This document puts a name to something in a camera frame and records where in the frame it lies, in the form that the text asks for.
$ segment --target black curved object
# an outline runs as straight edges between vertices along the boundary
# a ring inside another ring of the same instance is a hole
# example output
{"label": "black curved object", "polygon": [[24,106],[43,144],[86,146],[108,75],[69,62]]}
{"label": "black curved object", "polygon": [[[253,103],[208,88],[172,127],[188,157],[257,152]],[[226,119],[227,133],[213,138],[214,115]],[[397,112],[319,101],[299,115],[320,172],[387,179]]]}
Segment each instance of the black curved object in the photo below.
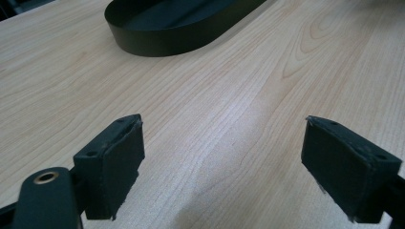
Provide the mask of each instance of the black curved object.
{"label": "black curved object", "polygon": [[117,44],[143,56],[196,50],[266,0],[114,0],[105,18]]}

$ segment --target table surface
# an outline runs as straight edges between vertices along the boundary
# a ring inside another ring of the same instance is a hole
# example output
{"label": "table surface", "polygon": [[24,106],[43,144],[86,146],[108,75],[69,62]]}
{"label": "table surface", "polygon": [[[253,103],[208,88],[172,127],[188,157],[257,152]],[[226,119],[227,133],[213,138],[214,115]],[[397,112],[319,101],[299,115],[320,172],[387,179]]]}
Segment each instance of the table surface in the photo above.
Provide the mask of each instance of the table surface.
{"label": "table surface", "polygon": [[387,227],[349,222],[300,155],[317,115],[405,159],[403,0],[269,0],[209,45],[159,58],[117,46],[108,3],[56,0],[0,22],[0,206],[141,114],[139,179],[117,220],[86,228]]}

